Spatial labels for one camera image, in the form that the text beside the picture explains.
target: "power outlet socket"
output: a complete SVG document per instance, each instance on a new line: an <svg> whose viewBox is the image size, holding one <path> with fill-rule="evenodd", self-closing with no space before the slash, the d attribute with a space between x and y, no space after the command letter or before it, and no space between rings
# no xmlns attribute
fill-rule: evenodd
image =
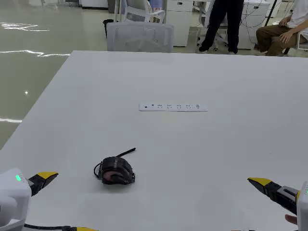
<svg viewBox="0 0 308 231"><path fill-rule="evenodd" d="M139 111L165 111L167 104L165 103L140 103Z"/></svg>
<svg viewBox="0 0 308 231"><path fill-rule="evenodd" d="M203 103L140 103L139 111L207 112Z"/></svg>

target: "khaki pants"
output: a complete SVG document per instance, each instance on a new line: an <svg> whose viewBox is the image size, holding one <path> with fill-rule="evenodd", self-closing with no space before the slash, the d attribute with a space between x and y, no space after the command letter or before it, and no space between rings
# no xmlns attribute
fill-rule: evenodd
<svg viewBox="0 0 308 231"><path fill-rule="evenodd" d="M258 46L261 52L267 51L267 56L277 56L282 53L286 48L296 46L297 44L297 33L293 34L288 43L281 42L280 39L272 41L273 37L278 37L281 34L289 31L290 28L286 26L265 26L257 30ZM301 36L299 43L305 43L307 40Z"/></svg>

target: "standing person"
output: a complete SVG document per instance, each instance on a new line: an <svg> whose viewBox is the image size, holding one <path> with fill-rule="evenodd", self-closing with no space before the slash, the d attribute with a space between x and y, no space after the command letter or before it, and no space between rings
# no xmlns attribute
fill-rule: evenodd
<svg viewBox="0 0 308 231"><path fill-rule="evenodd" d="M244 0L213 0L214 5L210 16L208 30L199 52L207 53L213 45L215 35L222 20L227 14L229 53L237 53L239 43L239 28L241 23Z"/></svg>
<svg viewBox="0 0 308 231"><path fill-rule="evenodd" d="M295 46L297 34L302 31L299 43L308 39L308 0L298 0L293 14L282 19L279 25L265 26L257 30L257 49L267 51L267 56L281 55L285 48Z"/></svg>

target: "human hand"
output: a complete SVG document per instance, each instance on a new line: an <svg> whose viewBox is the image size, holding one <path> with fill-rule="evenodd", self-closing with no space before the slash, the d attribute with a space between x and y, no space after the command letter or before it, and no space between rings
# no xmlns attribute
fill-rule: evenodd
<svg viewBox="0 0 308 231"><path fill-rule="evenodd" d="M290 41L290 38L292 37L292 35L293 35L293 33L289 30L288 32L281 34L279 36L279 39L280 39L281 42L288 43Z"/></svg>
<svg viewBox="0 0 308 231"><path fill-rule="evenodd" d="M290 215L285 215L284 218L289 221L290 223L292 224L295 224L297 225L297 217L294 217L294 216L290 216Z"/></svg>
<svg viewBox="0 0 308 231"><path fill-rule="evenodd" d="M279 25L280 26L287 26L287 23L289 22L289 18L286 17L286 18L283 18L280 22L279 22Z"/></svg>

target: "black tape measure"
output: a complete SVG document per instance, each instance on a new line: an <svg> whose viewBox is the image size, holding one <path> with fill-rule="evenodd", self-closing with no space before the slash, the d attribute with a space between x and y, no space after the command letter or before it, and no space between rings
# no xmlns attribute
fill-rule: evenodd
<svg viewBox="0 0 308 231"><path fill-rule="evenodd" d="M135 173L130 164L122 156L135 151L132 148L117 156L105 158L98 163L94 168L94 175L104 184L131 184L135 182Z"/></svg>

